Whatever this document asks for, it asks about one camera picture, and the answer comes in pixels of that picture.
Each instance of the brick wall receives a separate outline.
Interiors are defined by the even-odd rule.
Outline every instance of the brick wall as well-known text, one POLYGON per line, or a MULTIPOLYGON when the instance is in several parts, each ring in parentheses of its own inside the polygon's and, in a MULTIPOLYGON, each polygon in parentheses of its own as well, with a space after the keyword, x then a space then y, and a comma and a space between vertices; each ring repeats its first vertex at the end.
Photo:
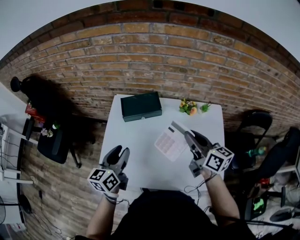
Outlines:
POLYGON ((300 123, 300 63, 250 24, 193 4, 127 0, 85 8, 27 36, 0 68, 7 88, 15 75, 38 74, 93 118, 107 119, 115 94, 155 90, 221 104, 226 129, 249 109, 273 114, 269 134, 300 123))

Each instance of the white table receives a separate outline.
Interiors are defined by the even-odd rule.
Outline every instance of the white table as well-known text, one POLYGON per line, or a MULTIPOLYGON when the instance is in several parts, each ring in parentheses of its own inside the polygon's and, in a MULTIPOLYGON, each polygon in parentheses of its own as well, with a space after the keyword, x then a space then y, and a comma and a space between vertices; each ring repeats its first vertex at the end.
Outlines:
MULTIPOLYGON (((189 116, 179 112, 180 100, 160 98, 163 110, 161 116, 125 122, 120 99, 129 96, 118 94, 113 99, 99 163, 102 163, 104 156, 112 148, 122 145, 123 149, 130 149, 130 157, 124 170, 129 178, 128 186, 182 191, 185 186, 198 185, 203 178, 194 178, 188 167, 193 158, 188 147, 175 162, 171 162, 156 149, 154 142, 175 120, 203 134, 212 143, 224 145, 221 106, 211 105, 208 112, 189 116)), ((206 190, 205 184, 199 190, 206 190)))
MULTIPOLYGON (((11 138, 9 136, 8 127, 3 124, 1 124, 1 126, 4 129, 3 139, 8 142, 12 142, 11 138)), ((1 140, 1 141, 2 141, 2 153, 11 154, 10 152, 8 152, 8 144, 3 140, 1 140)), ((14 145, 11 145, 11 148, 13 148, 14 152, 18 152, 18 150, 19 150, 18 147, 14 146, 14 145)), ((15 166, 17 165, 18 159, 16 157, 8 158, 5 155, 3 155, 3 156, 5 158, 9 159, 9 161, 13 165, 15 165, 15 166)), ((14 167, 12 167, 5 160, 3 160, 3 166, 5 168, 8 167, 10 169, 14 169, 14 167)), ((17 174, 14 172, 6 172, 5 177, 17 178, 17 174)), ((13 183, 13 182, 0 181, 0 196, 2 197, 3 201, 17 203, 18 202, 17 184, 13 183)), ((13 224, 13 223, 21 223, 22 222, 19 206, 5 206, 5 209, 6 209, 6 217, 5 217, 5 221, 3 224, 13 224)))

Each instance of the green bottle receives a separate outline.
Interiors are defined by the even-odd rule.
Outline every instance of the green bottle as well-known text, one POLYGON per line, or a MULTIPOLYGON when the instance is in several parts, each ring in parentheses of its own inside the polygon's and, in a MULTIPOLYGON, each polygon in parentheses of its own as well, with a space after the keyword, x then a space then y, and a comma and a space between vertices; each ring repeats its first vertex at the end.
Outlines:
POLYGON ((246 153, 251 158, 251 157, 254 157, 254 156, 257 156, 257 155, 263 155, 266 152, 266 150, 267 150, 267 147, 259 147, 257 149, 252 149, 252 150, 250 150, 246 153))

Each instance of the red object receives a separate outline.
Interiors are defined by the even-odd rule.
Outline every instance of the red object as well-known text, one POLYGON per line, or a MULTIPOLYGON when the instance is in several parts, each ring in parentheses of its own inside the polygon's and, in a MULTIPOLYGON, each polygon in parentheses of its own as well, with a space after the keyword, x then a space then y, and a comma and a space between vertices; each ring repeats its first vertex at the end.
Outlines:
POLYGON ((262 185, 269 185, 270 184, 270 178, 260 179, 259 183, 261 183, 262 185))
POLYGON ((35 120, 37 120, 39 122, 42 122, 42 123, 46 122, 46 117, 40 115, 38 113, 38 111, 34 107, 32 107, 31 104, 29 104, 29 103, 26 106, 25 113, 29 114, 30 116, 32 116, 35 120))

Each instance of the black shirt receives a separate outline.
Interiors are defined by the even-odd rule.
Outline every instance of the black shirt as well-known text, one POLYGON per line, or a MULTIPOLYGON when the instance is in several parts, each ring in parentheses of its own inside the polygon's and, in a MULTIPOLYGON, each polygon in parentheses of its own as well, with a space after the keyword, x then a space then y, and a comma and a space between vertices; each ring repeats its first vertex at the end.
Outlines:
POLYGON ((174 191, 143 193, 133 201, 111 239, 256 239, 247 224, 218 227, 194 200, 174 191))

